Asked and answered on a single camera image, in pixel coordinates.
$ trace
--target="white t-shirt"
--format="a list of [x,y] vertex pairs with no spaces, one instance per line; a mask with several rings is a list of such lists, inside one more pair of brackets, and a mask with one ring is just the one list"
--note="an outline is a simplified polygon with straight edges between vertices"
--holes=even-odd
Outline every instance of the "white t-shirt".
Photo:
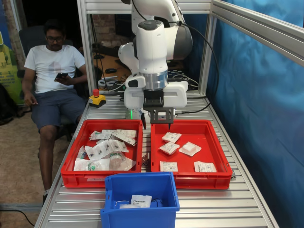
[[54,82],[58,73],[68,73],[74,77],[76,67],[85,64],[85,58],[73,46],[63,45],[60,51],[48,50],[45,45],[31,48],[24,67],[36,71],[35,93],[73,88],[73,85],[63,85]]

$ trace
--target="floor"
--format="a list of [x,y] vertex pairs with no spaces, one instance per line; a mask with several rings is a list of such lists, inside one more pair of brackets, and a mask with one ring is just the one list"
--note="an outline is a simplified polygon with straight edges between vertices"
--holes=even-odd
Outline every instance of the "floor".
[[[31,113],[0,126],[0,208],[8,206],[42,206],[44,192],[39,160],[39,133],[30,118]],[[69,142],[66,137],[56,140],[54,148],[53,178],[57,173]],[[24,211],[35,223],[39,210]],[[30,228],[25,217],[18,212],[0,212],[1,228]]]

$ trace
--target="gray shorts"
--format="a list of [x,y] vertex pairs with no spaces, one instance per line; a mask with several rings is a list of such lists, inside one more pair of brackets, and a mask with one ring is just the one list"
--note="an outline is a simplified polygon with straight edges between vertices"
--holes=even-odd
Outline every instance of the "gray shorts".
[[59,127],[62,114],[76,123],[86,105],[74,89],[35,94],[35,97],[38,104],[32,107],[32,120],[39,130],[47,125]]

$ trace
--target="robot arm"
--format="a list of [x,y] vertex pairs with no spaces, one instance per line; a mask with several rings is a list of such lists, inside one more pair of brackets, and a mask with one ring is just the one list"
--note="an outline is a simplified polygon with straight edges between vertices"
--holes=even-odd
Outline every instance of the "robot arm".
[[[175,0],[133,0],[146,18],[158,16],[168,21],[184,19]],[[125,106],[151,113],[151,123],[173,123],[174,108],[187,104],[187,82],[168,83],[167,59],[184,59],[192,49],[187,27],[170,24],[165,28],[158,20],[144,20],[132,6],[133,43],[119,49],[119,58],[132,72],[126,80]]]

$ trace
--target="chair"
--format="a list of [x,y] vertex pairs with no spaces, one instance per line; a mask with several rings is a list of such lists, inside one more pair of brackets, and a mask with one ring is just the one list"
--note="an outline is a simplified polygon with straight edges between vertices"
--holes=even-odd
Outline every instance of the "chair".
[[[28,55],[29,50],[35,46],[38,45],[46,45],[48,44],[46,39],[45,39],[45,34],[43,32],[43,26],[33,26],[33,27],[29,27],[29,28],[24,28],[22,30],[19,31],[19,37],[20,37],[20,41],[22,43],[22,47],[24,50],[24,54],[25,56]],[[65,45],[73,45],[73,42],[71,40],[65,40],[64,41]],[[24,70],[19,70],[17,75],[19,78],[23,78],[24,77]],[[77,69],[75,72],[75,77],[77,76],[81,76],[81,72]],[[86,88],[83,85],[77,85],[74,86],[74,89],[77,91],[77,94],[83,98],[83,99],[87,99],[88,98],[88,92],[86,90]],[[20,97],[23,99],[24,98],[24,94],[21,91],[20,93]],[[61,120],[61,124],[62,126],[60,127],[58,134],[56,136],[56,139],[62,137],[63,135],[66,136],[66,139],[68,141],[72,140],[72,136],[71,134],[75,131],[76,126],[73,122],[71,122],[66,116],[61,115],[60,117]]]

